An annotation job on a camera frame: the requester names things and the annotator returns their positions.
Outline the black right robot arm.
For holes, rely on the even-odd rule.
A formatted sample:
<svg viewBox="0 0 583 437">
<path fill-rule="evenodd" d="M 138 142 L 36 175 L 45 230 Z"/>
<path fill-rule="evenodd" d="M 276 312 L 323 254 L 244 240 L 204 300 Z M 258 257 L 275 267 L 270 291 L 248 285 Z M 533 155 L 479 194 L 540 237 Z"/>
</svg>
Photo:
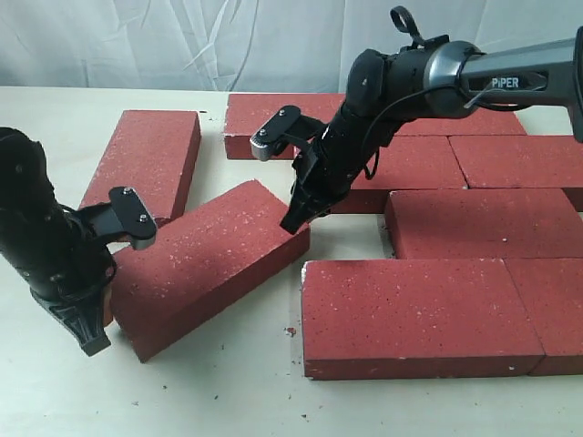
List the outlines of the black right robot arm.
<svg viewBox="0 0 583 437">
<path fill-rule="evenodd" d="M 332 120 L 293 162 L 296 180 L 281 227 L 295 233 L 328 214 L 380 147 L 417 119 L 460 119 L 478 107 L 565 107 L 582 139 L 582 38 L 485 54 L 463 41 L 353 63 Z"/>
</svg>

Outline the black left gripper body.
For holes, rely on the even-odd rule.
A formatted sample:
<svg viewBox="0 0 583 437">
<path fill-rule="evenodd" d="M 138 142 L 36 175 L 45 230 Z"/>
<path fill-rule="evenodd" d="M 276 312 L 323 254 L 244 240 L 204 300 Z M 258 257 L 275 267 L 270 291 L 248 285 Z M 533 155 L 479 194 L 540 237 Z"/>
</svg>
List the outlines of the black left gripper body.
<svg viewBox="0 0 583 437">
<path fill-rule="evenodd" d="M 82 208 L 22 208 L 17 212 L 17 273 L 34 296 L 62 306 L 105 312 L 115 271 Z"/>
</svg>

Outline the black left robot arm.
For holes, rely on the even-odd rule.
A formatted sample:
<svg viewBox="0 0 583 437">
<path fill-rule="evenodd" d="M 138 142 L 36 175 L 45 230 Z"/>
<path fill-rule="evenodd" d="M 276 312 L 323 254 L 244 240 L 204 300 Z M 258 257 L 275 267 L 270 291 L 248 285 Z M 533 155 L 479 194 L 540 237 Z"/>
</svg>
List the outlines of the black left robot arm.
<svg viewBox="0 0 583 437">
<path fill-rule="evenodd" d="M 11 127 L 1 130 L 1 254 L 87 356 L 109 347 L 113 257 L 93 244 L 79 214 L 56 200 L 42 145 Z"/>
</svg>

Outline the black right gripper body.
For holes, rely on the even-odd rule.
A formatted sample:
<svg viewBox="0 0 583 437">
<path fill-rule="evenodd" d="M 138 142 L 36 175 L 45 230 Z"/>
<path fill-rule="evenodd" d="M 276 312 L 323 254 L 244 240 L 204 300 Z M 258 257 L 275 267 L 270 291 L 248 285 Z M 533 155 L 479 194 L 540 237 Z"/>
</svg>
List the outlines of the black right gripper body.
<svg viewBox="0 0 583 437">
<path fill-rule="evenodd" d="M 383 137 L 372 133 L 363 141 L 360 135 L 323 131 L 292 161 L 294 191 L 306 191 L 331 207 L 343 200 L 354 180 L 383 146 Z"/>
</svg>

